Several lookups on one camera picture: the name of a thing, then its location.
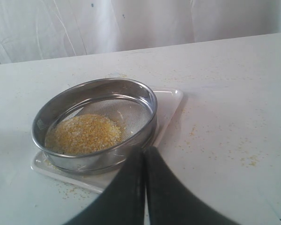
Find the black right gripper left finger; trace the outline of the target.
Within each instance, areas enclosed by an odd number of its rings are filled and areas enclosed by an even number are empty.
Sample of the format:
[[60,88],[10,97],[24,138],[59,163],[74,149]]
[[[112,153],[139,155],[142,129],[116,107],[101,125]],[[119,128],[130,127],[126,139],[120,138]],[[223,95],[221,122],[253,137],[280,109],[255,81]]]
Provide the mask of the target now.
[[142,225],[145,217],[143,149],[133,148],[108,187],[67,225]]

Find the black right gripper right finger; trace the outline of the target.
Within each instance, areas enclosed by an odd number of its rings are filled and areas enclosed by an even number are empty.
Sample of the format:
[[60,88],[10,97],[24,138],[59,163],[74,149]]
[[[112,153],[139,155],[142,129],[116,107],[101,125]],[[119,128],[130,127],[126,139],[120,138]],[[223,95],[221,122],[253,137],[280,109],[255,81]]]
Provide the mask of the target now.
[[144,150],[149,220],[152,225],[236,225],[186,188],[156,147]]

